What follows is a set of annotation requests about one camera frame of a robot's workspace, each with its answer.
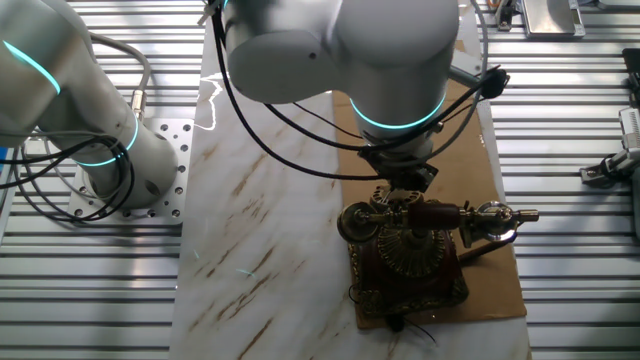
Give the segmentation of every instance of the marble surface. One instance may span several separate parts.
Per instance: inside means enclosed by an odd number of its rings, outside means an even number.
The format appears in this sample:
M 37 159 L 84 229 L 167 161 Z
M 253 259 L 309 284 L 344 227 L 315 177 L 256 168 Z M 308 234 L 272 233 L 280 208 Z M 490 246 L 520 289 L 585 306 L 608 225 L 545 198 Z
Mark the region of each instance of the marble surface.
M 336 230 L 340 183 L 267 157 L 237 119 L 205 40 L 171 359 L 526 359 L 524 318 L 359 331 L 346 243 Z M 240 97 L 256 132 L 287 159 L 326 172 L 336 150 L 305 138 Z M 330 94 L 301 102 L 332 119 Z M 317 134 L 334 130 L 291 105 L 278 107 Z

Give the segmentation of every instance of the cardboard sheet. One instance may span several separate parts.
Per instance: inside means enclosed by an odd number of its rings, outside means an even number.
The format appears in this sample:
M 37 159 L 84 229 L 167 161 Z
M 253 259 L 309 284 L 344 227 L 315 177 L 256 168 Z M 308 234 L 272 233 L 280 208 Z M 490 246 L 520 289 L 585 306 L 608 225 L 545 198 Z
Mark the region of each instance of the cardboard sheet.
M 466 88 L 450 81 L 445 108 L 451 105 L 464 91 Z M 344 94 L 334 92 L 334 111 L 338 126 L 357 133 L 351 105 Z M 455 132 L 464 119 L 464 114 L 466 112 L 447 123 L 444 131 L 434 136 L 434 148 L 438 148 Z M 358 144 L 357 139 L 341 132 L 337 132 L 337 134 L 339 142 Z M 355 152 L 341 150 L 339 159 L 340 173 L 342 174 L 375 174 Z M 459 206 L 469 200 L 471 206 L 474 207 L 486 201 L 499 199 L 489 157 L 483 145 L 477 115 L 474 116 L 458 140 L 429 163 L 437 167 L 440 172 L 427 191 L 425 199 L 438 199 Z M 354 202 L 368 201 L 376 185 L 379 184 L 377 182 L 343 181 L 342 197 L 345 206 Z M 464 248 L 458 231 L 454 231 L 454 238 L 458 255 L 471 250 Z M 486 243 L 486 241 L 478 241 L 474 248 Z M 511 245 L 484 255 L 472 265 L 464 267 L 463 273 L 469 288 L 469 297 L 463 304 L 452 308 L 412 314 L 408 318 L 416 323 L 431 324 L 504 319 L 526 315 Z M 361 329 L 386 326 L 382 319 L 365 318 L 357 306 L 356 313 L 358 327 Z

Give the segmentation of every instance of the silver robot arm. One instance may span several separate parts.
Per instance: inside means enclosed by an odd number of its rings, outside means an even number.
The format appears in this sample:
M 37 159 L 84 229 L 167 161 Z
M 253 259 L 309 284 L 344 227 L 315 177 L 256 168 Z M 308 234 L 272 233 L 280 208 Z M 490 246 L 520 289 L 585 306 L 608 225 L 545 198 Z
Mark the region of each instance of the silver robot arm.
M 362 137 L 384 144 L 442 113 L 449 78 L 479 84 L 452 66 L 458 15 L 455 0 L 231 0 L 223 9 L 231 81 L 268 104 L 342 91 Z M 408 186 L 421 183 L 411 190 L 424 191 L 437 170 L 400 164 L 428 156 L 431 134 L 369 162 L 396 179 L 416 175 Z
M 90 131 L 117 138 L 128 150 L 135 184 L 125 208 L 144 207 L 173 183 L 177 158 L 149 131 L 97 64 L 86 25 L 64 0 L 0 1 L 0 145 L 26 137 L 2 133 Z M 59 149 L 86 140 L 51 136 Z M 113 193 L 118 170 L 103 145 L 72 156 L 99 196 Z

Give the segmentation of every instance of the robotic arm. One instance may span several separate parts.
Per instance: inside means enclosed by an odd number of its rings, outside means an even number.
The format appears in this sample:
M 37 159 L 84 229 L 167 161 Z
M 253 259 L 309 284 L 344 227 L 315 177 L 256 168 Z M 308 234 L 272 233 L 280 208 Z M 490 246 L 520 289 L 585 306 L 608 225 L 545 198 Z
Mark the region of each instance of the robotic arm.
M 229 73 L 239 92 L 284 104 L 342 91 L 351 98 L 366 144 L 376 146 L 433 123 L 444 110 L 450 77 L 469 87 L 479 85 L 480 79 L 452 66 L 458 16 L 453 0 L 231 0 L 221 27 L 226 29 Z M 485 98 L 500 95 L 508 80 L 502 70 L 491 75 L 492 86 L 481 90 Z M 377 153 L 375 161 L 366 158 L 389 179 L 385 199 L 427 189 L 437 169 L 419 160 L 432 152 L 432 133 Z M 347 241 L 369 241 L 384 226 L 424 229 L 420 221 L 407 219 L 428 222 L 429 217 L 418 216 L 425 211 L 450 220 L 429 225 L 435 226 L 432 230 L 449 230 L 438 228 L 444 223 L 460 227 L 467 247 L 480 238 L 512 241 L 519 224 L 537 220 L 535 211 L 521 215 L 500 203 L 474 210 L 424 203 L 380 207 L 378 202 L 345 209 L 338 223 Z
M 1 146 L 19 146 L 36 126 L 60 134 L 49 138 L 61 150 L 87 139 L 65 132 L 111 135 L 126 147 L 135 173 L 124 208 L 149 205 L 172 185 L 173 148 L 136 118 L 97 64 L 86 25 L 64 0 L 0 1 L 0 69 Z M 103 197 L 117 190 L 118 169 L 106 146 L 93 146 L 72 158 Z

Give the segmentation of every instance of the mounting plate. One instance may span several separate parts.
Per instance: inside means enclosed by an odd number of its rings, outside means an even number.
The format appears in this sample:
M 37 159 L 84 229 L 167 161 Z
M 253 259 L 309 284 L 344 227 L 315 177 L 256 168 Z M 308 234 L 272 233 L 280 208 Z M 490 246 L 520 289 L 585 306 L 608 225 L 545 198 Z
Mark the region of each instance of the mounting plate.
M 178 157 L 176 179 L 167 193 L 146 209 L 122 210 L 113 215 L 91 223 L 78 226 L 132 226 L 132 227 L 166 227 L 182 224 L 187 198 L 187 180 L 189 179 L 189 161 L 193 142 L 194 121 L 190 119 L 145 119 L 145 126 L 154 133 L 164 136 L 171 144 Z M 79 191 L 87 191 L 88 176 L 78 167 L 73 186 Z M 83 214 L 91 214 L 99 210 L 103 202 L 71 193 L 68 212 L 73 214 L 81 210 Z

